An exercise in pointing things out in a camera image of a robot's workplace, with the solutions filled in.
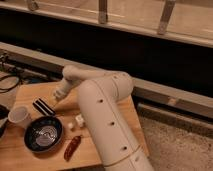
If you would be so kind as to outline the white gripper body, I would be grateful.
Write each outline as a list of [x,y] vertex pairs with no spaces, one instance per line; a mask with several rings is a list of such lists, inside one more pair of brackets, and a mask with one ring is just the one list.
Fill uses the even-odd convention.
[[53,91],[53,96],[56,101],[61,101],[67,97],[72,89],[72,82],[63,78]]

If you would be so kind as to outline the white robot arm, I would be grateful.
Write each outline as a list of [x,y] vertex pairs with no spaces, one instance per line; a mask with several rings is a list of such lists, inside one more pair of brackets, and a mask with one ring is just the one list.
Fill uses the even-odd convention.
[[68,96],[75,80],[77,102],[105,171],[154,171],[142,147],[118,109],[117,102],[133,91],[126,72],[85,70],[67,65],[53,97],[58,103]]

